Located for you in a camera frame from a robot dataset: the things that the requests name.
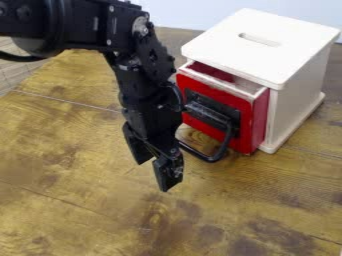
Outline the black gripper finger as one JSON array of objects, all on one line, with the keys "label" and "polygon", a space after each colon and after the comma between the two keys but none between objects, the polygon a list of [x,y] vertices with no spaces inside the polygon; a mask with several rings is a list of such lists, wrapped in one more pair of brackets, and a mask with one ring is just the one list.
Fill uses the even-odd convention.
[{"label": "black gripper finger", "polygon": [[123,125],[123,134],[125,134],[126,142],[127,142],[133,157],[137,163],[142,165],[154,157],[154,155],[149,151],[145,142],[137,137],[129,123],[125,123]]},{"label": "black gripper finger", "polygon": [[162,192],[167,192],[183,181],[183,155],[179,155],[175,159],[161,156],[153,162],[153,166],[159,189]]}]

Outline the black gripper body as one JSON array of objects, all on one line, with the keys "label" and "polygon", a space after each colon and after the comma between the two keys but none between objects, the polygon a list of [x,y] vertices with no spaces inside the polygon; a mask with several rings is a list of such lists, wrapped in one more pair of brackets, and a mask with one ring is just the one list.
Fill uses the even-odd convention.
[{"label": "black gripper body", "polygon": [[155,79],[139,68],[114,68],[126,123],[154,157],[179,156],[175,132],[182,124],[182,98],[170,78]]}]

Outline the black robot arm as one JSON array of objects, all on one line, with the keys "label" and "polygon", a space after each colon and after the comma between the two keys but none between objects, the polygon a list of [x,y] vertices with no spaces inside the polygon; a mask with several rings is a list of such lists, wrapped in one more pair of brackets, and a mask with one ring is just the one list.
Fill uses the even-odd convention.
[{"label": "black robot arm", "polygon": [[27,52],[0,50],[0,59],[36,62],[71,49],[98,51],[114,71],[126,123],[125,138],[142,164],[153,163],[162,191],[183,181],[175,138],[183,100],[177,72],[150,13],[130,0],[0,0],[0,36]]}]

